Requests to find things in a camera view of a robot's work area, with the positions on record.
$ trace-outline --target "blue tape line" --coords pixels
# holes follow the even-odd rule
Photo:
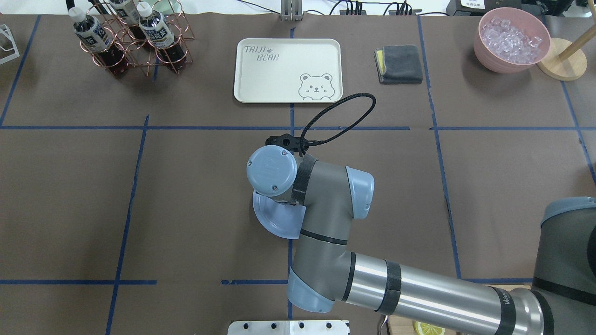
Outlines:
[[[290,38],[294,38],[294,29],[290,29]],[[290,135],[294,136],[294,131],[296,130],[294,124],[294,104],[290,104]],[[292,267],[292,251],[294,250],[293,240],[288,239],[288,276],[290,275],[290,268]],[[293,315],[293,307],[292,303],[288,300],[288,320],[292,320],[294,318]]]
[[[287,285],[287,279],[234,279],[222,280],[222,285]]]
[[[294,136],[294,104],[290,104],[290,135]]]
[[[143,126],[0,126],[0,129],[16,130],[142,130]]]
[[[10,101],[13,98],[14,90],[17,88],[17,82],[19,77],[21,76],[21,71],[23,70],[23,66],[25,65],[25,60],[27,60],[27,56],[29,55],[29,49],[31,49],[31,44],[33,43],[33,37],[35,37],[35,32],[37,32],[37,27],[39,25],[39,20],[41,19],[41,15],[38,15],[37,19],[35,20],[35,25],[33,26],[33,31],[31,31],[31,36],[29,36],[29,41],[27,42],[27,47],[25,48],[25,52],[21,57],[21,63],[18,65],[17,74],[14,76],[13,85],[10,88],[10,92],[8,93],[8,97],[6,99],[6,103],[4,104],[4,109],[2,111],[2,116],[0,116],[0,126],[4,123],[4,118],[6,117],[6,112],[8,111],[8,106],[10,105]]]
[[[148,126],[149,130],[205,130],[205,131],[279,131],[289,130],[287,126]]]
[[[157,51],[155,52],[155,63],[159,64],[159,58],[157,58]],[[153,79],[151,80],[152,82],[155,82],[157,80],[157,69],[159,69],[159,65],[156,65],[155,70],[153,70]]]
[[[0,129],[26,130],[143,130],[144,126],[0,126]],[[286,126],[147,126],[148,130],[223,130],[270,131],[289,130]]]
[[[420,48],[422,50],[422,59],[424,61],[424,74],[426,76],[426,88],[429,94],[429,103],[430,109],[433,112],[433,128],[434,128],[434,141],[437,145],[437,154],[439,156],[439,167],[441,171],[441,181],[443,182],[443,194],[445,195],[445,202],[447,203],[447,212],[449,216],[449,229],[451,230],[451,247],[453,249],[453,259],[455,262],[455,273],[457,274],[457,278],[461,278],[461,268],[460,268],[460,257],[457,251],[457,241],[455,239],[455,228],[453,225],[453,215],[451,212],[451,202],[449,201],[449,191],[447,189],[447,177],[445,176],[445,166],[443,164],[443,153],[441,151],[441,143],[439,138],[439,131],[437,130],[437,116],[434,112],[434,102],[433,97],[430,94],[430,75],[429,75],[429,65],[426,60],[426,49],[424,48],[424,36],[422,32],[422,21],[420,20],[420,16],[416,16],[418,20],[418,34],[420,36]]]
[[[432,127],[440,131],[575,131],[575,127]]]
[[[294,240],[288,239],[288,276],[290,276],[290,268],[292,267],[294,252]],[[288,320],[294,319],[294,308],[292,302],[288,300]]]
[[[302,130],[304,127],[296,127],[293,125],[294,108],[290,107],[290,126],[147,126],[147,130],[155,131],[290,131]],[[311,130],[316,131],[336,131],[346,129],[345,126],[317,126],[312,127]],[[457,127],[439,127],[439,130],[451,130],[443,128],[457,128]],[[145,129],[144,126],[0,126],[0,129],[6,130],[105,130],[105,131],[119,131],[119,130],[136,130]],[[583,130],[596,130],[596,127],[585,127]],[[354,127],[352,130],[356,131],[408,131],[410,127],[407,126],[361,126]]]
[[[143,148],[145,147],[145,137],[147,136],[147,125],[149,124],[149,115],[145,117],[145,125],[143,127],[143,134],[141,135],[141,145],[139,146],[139,155],[136,158],[135,176],[132,180],[131,198],[128,201],[128,212],[126,214],[126,223],[124,224],[124,234],[122,235],[122,244],[120,245],[120,256],[118,258],[118,267],[116,269],[116,278],[114,279],[114,290],[112,291],[112,300],[110,304],[110,313],[108,315],[108,322],[105,327],[105,335],[110,335],[111,323],[114,318],[114,310],[116,308],[116,298],[118,297],[118,286],[120,285],[120,275],[122,273],[122,263],[124,262],[124,252],[126,250],[126,241],[128,239],[128,231],[131,225],[132,204],[135,200],[136,185],[139,178],[139,169],[141,167],[141,159],[143,157]]]
[[[114,285],[114,280],[0,279],[0,285]],[[120,285],[157,285],[157,280],[121,280]]]
[[[525,284],[531,283],[533,278],[465,278],[464,280],[477,284]]]
[[[303,130],[305,127],[294,127],[296,130]],[[312,131],[340,131],[346,129],[347,126],[317,126],[311,127]],[[408,131],[410,127],[391,127],[391,126],[360,126],[352,128],[353,131]]]
[[[571,118],[573,119],[573,124],[575,125],[575,130],[578,132],[579,142],[582,145],[583,155],[586,157],[586,162],[588,162],[588,169],[590,170],[590,174],[592,175],[592,181],[594,185],[596,185],[596,172],[594,171],[594,166],[592,165],[592,159],[590,158],[590,154],[588,153],[588,148],[586,148],[586,142],[583,140],[583,134],[579,127],[578,118],[575,115],[575,110],[573,109],[573,104],[571,103],[571,99],[569,98],[569,93],[567,92],[567,86],[565,82],[561,80],[561,87],[563,88],[563,94],[565,95],[565,99],[567,100],[567,105],[569,106],[569,112],[571,113]]]

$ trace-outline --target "folded cloth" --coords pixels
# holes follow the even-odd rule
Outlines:
[[[415,45],[387,45],[375,50],[378,81],[382,84],[421,83],[422,67]]]

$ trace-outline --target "lemon slice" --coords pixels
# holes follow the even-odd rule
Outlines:
[[[414,321],[414,329],[418,335],[444,335],[445,328],[441,328],[428,323]]]

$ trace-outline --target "bear illustration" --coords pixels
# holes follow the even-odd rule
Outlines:
[[[302,80],[302,85],[298,90],[298,94],[303,98],[303,100],[331,100],[331,97],[335,94],[335,89],[331,85],[331,80],[333,77],[329,73],[325,73],[324,75],[318,76],[311,76],[308,73],[305,73],[300,76],[300,80]]]

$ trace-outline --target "brown table surface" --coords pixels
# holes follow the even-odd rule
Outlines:
[[[189,15],[194,63],[179,76],[116,80],[78,46],[66,16],[0,15],[22,56],[0,66],[0,333],[225,334],[235,320],[379,315],[287,302],[292,242],[258,223],[248,156],[323,104],[235,100],[244,38],[333,38],[344,95],[377,107],[309,153],[374,175],[368,217],[348,248],[481,283],[531,281],[545,206],[596,196],[596,44],[586,74],[561,83],[475,58],[479,18]],[[574,40],[590,18],[546,19]],[[413,44],[421,85],[381,85],[373,51]],[[322,118],[309,139],[347,126],[368,101]]]

